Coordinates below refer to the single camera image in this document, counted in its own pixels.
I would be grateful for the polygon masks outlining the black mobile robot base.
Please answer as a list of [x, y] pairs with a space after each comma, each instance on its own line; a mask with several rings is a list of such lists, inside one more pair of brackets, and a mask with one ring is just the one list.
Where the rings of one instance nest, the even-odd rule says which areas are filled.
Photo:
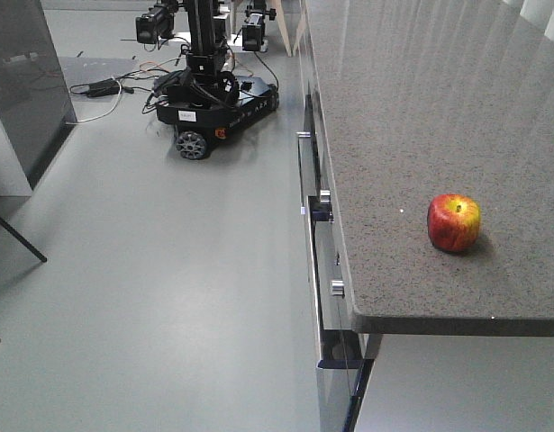
[[155, 79], [146, 108], [174, 128], [182, 158], [206, 158], [213, 145], [279, 105], [278, 84], [233, 73], [232, 49], [218, 1], [159, 1], [135, 20], [136, 40], [157, 45], [173, 38], [178, 10], [187, 13], [190, 40], [182, 70]]

